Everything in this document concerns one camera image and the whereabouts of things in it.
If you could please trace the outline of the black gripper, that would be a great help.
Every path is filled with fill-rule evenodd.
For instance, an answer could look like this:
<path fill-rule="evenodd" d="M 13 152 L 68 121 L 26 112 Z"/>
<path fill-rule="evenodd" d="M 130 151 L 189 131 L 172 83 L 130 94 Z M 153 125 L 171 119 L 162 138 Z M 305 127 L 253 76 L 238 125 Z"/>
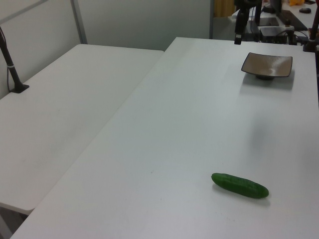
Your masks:
<path fill-rule="evenodd" d="M 234 39 L 235 45 L 240 45 L 242 42 L 242 35 L 245 32 L 248 18 L 249 18 L 249 9 L 248 8 L 239 9 L 237 13 L 236 25 L 235 25 L 235 34 L 236 34 Z"/>

